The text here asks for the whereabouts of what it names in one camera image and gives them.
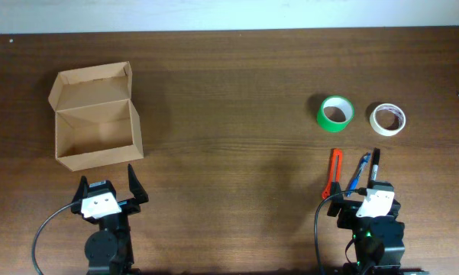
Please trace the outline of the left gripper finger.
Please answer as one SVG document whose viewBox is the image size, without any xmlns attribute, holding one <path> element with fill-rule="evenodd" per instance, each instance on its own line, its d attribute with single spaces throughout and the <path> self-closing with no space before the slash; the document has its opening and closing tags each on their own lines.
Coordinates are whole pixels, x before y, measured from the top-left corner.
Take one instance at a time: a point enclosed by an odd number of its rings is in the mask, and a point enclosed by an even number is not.
<svg viewBox="0 0 459 275">
<path fill-rule="evenodd" d="M 144 187 L 139 182 L 132 165 L 128 164 L 128 184 L 129 190 L 134 195 L 138 204 L 143 204 L 149 201 L 149 196 Z"/>
<path fill-rule="evenodd" d="M 85 176 L 81 176 L 78 189 L 73 196 L 72 202 L 80 202 L 88 195 L 89 184 Z"/>
</svg>

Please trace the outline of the blue pen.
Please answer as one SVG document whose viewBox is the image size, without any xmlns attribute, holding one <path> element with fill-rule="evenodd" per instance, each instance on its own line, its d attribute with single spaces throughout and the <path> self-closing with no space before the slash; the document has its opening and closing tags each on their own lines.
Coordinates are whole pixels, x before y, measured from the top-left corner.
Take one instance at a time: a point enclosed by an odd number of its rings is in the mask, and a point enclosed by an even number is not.
<svg viewBox="0 0 459 275">
<path fill-rule="evenodd" d="M 349 182 L 347 192 L 346 192 L 346 197 L 349 197 L 351 195 L 351 190 L 354 190 L 357 188 L 357 184 L 359 182 L 360 176 L 362 172 L 364 171 L 366 165 L 370 161 L 371 158 L 371 153 L 367 152 L 365 155 L 362 156 L 362 158 L 359 161 L 359 164 L 357 165 L 357 169 L 355 171 L 355 174 L 353 175 L 351 181 Z"/>
</svg>

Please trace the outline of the orange utility knife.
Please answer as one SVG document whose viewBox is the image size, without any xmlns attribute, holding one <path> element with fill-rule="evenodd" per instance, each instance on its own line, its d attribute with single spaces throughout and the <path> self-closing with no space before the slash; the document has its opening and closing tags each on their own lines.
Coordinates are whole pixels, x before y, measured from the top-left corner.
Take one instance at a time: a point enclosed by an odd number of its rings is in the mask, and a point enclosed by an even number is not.
<svg viewBox="0 0 459 275">
<path fill-rule="evenodd" d="M 328 171 L 328 182 L 322 192 L 322 199 L 327 199 L 331 195 L 332 183 L 338 183 L 341 177 L 341 165 L 343 152 L 341 149 L 333 148 L 331 150 L 331 160 Z"/>
</svg>

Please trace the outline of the brown cardboard box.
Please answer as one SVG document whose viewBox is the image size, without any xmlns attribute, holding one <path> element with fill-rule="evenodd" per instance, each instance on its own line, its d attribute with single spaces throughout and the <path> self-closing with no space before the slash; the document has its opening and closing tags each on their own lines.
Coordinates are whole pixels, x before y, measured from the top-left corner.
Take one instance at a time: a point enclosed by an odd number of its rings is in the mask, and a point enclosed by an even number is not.
<svg viewBox="0 0 459 275">
<path fill-rule="evenodd" d="M 48 97 L 55 158 L 71 171 L 144 157 L 129 62 L 59 72 Z"/>
</svg>

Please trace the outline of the beige masking tape roll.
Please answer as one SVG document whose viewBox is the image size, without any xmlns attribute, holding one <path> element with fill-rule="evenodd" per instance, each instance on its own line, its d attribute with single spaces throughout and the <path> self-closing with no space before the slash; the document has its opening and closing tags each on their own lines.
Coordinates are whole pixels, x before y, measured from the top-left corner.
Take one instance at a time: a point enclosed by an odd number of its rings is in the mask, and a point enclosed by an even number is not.
<svg viewBox="0 0 459 275">
<path fill-rule="evenodd" d="M 398 124 L 399 126 L 397 128 L 394 128 L 392 130 L 389 130 L 389 129 L 386 129 L 384 128 L 383 126 L 381 126 L 377 120 L 377 113 L 379 111 L 388 111 L 392 114 L 395 115 L 395 117 L 397 118 L 398 120 Z M 386 137 L 390 137 L 390 136 L 394 136 L 396 134 L 398 134 L 405 126 L 406 126 L 406 114 L 404 113 L 404 111 L 394 105 L 394 104 L 391 104 L 391 103 L 383 103 L 383 104 L 380 104 L 378 105 L 370 114 L 370 126 L 372 127 L 372 129 L 382 135 L 382 136 L 386 136 Z"/>
</svg>

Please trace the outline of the green tape roll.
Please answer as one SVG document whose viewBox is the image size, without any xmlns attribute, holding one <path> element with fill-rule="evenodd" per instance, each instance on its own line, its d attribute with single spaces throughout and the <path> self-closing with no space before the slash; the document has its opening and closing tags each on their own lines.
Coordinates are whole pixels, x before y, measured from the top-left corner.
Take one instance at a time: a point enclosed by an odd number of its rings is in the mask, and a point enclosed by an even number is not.
<svg viewBox="0 0 459 275">
<path fill-rule="evenodd" d="M 325 109 L 333 107 L 339 109 L 344 115 L 344 121 L 338 122 L 331 120 L 326 114 Z M 351 102 L 343 96 L 333 95 L 326 98 L 316 115 L 316 121 L 318 125 L 324 130 L 332 133 L 336 133 L 344 130 L 347 125 L 354 118 L 354 107 Z"/>
</svg>

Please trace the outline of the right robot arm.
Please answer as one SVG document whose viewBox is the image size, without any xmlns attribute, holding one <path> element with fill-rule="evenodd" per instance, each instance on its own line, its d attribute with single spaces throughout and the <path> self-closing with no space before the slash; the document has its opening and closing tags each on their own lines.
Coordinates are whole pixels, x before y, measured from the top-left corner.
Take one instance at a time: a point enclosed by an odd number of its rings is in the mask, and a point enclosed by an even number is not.
<svg viewBox="0 0 459 275">
<path fill-rule="evenodd" d="M 337 227 L 352 232 L 347 247 L 354 247 L 356 261 L 348 260 L 344 274 L 398 273 L 405 253 L 402 241 L 405 224 L 397 220 L 401 205 L 394 199 L 388 182 L 370 181 L 356 192 L 364 200 L 344 198 L 339 183 L 331 184 L 331 205 L 327 215 L 336 217 Z"/>
</svg>

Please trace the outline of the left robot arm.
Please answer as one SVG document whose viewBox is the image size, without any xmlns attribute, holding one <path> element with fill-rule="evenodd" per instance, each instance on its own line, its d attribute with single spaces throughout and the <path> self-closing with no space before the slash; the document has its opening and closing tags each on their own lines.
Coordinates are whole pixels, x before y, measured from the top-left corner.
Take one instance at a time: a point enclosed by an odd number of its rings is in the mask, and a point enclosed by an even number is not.
<svg viewBox="0 0 459 275">
<path fill-rule="evenodd" d="M 82 176 L 72 199 L 71 212 L 99 227 L 85 243 L 88 274 L 139 274 L 133 267 L 134 252 L 128 216 L 141 211 L 149 197 L 132 165 L 128 165 L 130 199 L 118 201 L 111 181 L 89 184 Z"/>
</svg>

